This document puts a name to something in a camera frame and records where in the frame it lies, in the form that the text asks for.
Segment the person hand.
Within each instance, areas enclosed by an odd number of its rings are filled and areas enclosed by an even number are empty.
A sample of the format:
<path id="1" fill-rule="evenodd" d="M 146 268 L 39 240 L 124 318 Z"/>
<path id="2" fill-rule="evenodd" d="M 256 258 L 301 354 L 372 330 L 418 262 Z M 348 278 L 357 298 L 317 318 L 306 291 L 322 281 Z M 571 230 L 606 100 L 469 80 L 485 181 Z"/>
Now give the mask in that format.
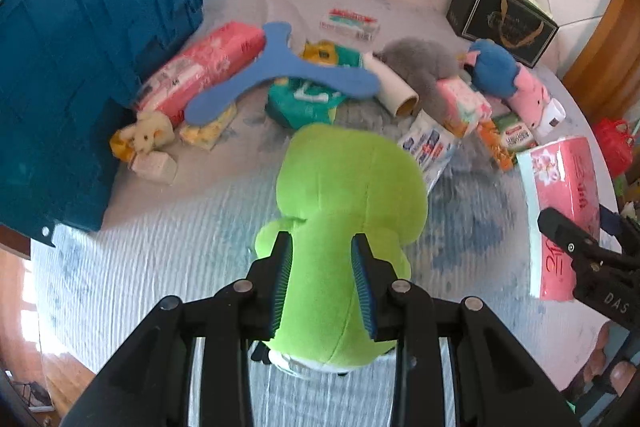
<path id="1" fill-rule="evenodd" d="M 587 362 L 570 382 L 570 385 L 563 391 L 563 395 L 568 401 L 574 403 L 585 392 L 585 387 L 588 384 L 596 377 L 600 377 L 605 373 L 605 369 L 608 368 L 605 348 L 612 343 L 611 331 L 617 332 L 619 329 L 620 326 L 611 321 L 602 325 L 596 344 Z M 617 395 L 621 397 L 634 379 L 637 371 L 637 366 L 626 360 L 622 360 L 612 367 L 606 381 L 615 390 Z"/>

